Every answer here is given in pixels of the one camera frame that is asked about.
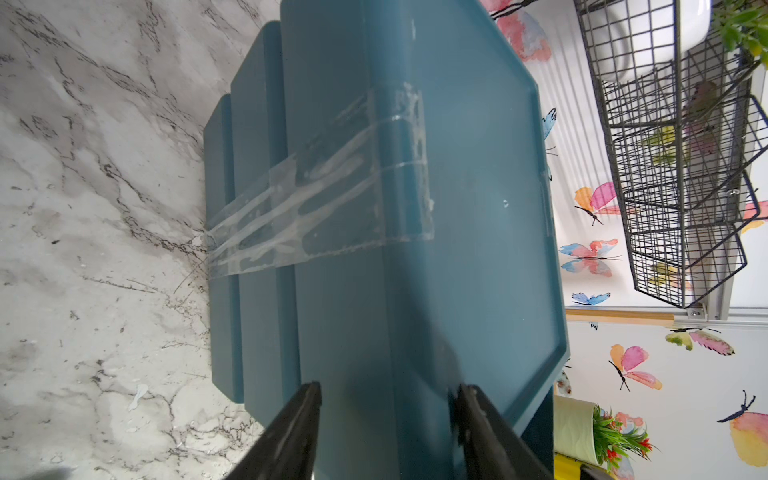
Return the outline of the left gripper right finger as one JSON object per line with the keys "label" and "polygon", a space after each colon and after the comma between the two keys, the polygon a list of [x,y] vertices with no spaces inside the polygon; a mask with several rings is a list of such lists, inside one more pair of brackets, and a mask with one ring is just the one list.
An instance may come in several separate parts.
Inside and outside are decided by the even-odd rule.
{"label": "left gripper right finger", "polygon": [[460,384],[454,405],[467,479],[554,478],[478,386]]}

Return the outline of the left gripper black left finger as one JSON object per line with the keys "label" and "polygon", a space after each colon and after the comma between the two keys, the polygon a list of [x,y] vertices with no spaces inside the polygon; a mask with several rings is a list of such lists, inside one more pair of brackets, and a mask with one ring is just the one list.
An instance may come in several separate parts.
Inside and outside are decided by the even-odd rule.
{"label": "left gripper black left finger", "polygon": [[225,479],[312,479],[321,406],[320,383],[302,384]]}

